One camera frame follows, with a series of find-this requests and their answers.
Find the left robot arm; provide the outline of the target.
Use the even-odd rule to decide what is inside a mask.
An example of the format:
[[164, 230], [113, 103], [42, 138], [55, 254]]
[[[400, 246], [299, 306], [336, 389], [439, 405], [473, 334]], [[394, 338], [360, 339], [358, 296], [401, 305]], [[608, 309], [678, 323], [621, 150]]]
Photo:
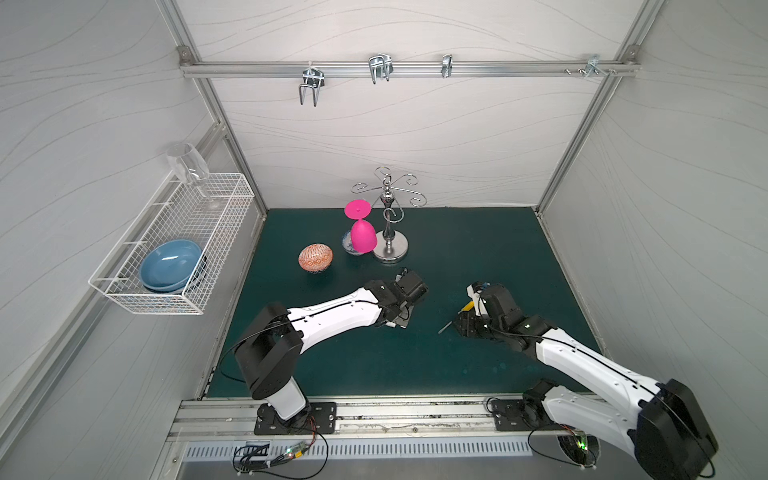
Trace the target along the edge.
[[229, 349], [242, 381], [255, 400], [264, 401], [290, 428], [309, 421], [310, 403], [294, 379], [302, 354], [347, 331], [372, 326], [405, 328], [428, 287], [414, 271], [393, 281], [371, 280], [350, 294], [321, 304], [264, 307]]

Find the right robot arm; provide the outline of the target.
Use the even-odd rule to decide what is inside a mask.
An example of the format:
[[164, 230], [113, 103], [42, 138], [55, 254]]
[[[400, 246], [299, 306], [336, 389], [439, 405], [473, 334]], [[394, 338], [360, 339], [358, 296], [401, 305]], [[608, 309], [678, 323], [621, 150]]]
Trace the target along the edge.
[[539, 316], [527, 316], [501, 284], [468, 286], [469, 303], [453, 322], [460, 335], [507, 344], [568, 375], [592, 392], [542, 380], [526, 391], [520, 419], [532, 431], [560, 427], [623, 450], [653, 479], [711, 479], [718, 443], [693, 392], [671, 379], [638, 374]]

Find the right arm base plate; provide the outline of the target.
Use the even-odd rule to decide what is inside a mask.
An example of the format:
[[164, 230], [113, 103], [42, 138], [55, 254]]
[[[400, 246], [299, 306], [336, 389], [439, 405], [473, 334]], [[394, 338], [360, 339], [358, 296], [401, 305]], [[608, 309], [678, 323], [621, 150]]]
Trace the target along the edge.
[[557, 431], [557, 426], [536, 402], [524, 399], [490, 397], [484, 405], [500, 432]]

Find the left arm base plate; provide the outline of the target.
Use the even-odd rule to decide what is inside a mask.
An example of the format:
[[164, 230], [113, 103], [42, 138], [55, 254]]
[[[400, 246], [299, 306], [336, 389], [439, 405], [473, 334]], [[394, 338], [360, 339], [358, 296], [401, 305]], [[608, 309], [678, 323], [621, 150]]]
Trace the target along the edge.
[[282, 419], [274, 407], [263, 404], [258, 408], [254, 427], [256, 436], [332, 434], [336, 429], [337, 403], [311, 402], [289, 420]]

